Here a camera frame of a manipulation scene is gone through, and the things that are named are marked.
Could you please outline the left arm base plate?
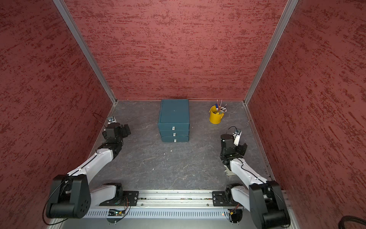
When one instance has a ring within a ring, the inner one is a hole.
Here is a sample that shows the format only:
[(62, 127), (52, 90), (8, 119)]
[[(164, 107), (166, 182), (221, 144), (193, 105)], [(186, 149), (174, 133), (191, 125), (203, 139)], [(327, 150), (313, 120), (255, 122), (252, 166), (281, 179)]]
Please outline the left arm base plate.
[(123, 191), (123, 194), (121, 197), (114, 197), (113, 199), (106, 200), (99, 204), (99, 206), (103, 207), (127, 207), (137, 206), (137, 201), (139, 197), (139, 191)]

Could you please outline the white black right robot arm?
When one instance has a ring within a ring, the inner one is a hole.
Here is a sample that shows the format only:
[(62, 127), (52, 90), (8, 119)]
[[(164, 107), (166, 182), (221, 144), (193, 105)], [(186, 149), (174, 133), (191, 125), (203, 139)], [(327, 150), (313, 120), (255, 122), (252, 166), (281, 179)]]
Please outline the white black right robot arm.
[(273, 229), (291, 225), (290, 215), (281, 190), (276, 181), (270, 181), (255, 172), (244, 159), (247, 145), (235, 144), (238, 135), (220, 136), (220, 159), (228, 171), (238, 176), (240, 184), (228, 185), (225, 201), (236, 204), (231, 212), (236, 214), (239, 206), (248, 210), (258, 229)]

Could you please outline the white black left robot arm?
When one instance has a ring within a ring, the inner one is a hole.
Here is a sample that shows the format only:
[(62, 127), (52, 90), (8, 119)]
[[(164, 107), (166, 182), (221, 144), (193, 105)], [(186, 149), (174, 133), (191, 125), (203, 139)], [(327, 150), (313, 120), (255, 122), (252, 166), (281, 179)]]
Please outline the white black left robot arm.
[(92, 179), (120, 153), (123, 139), (131, 134), (128, 125), (110, 123), (103, 131), (105, 142), (76, 169), (57, 175), (51, 184), (50, 195), (44, 206), (49, 219), (81, 219), (89, 208), (104, 202), (129, 205), (120, 183), (104, 184), (98, 189), (89, 187)]

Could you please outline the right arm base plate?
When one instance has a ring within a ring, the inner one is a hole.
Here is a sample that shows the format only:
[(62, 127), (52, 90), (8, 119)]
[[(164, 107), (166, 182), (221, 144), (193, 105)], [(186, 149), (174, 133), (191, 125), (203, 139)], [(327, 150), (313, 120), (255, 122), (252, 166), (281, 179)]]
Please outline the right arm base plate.
[(226, 191), (213, 191), (212, 200), (214, 207), (236, 207), (240, 205), (238, 202), (234, 201), (231, 191), (228, 189)]

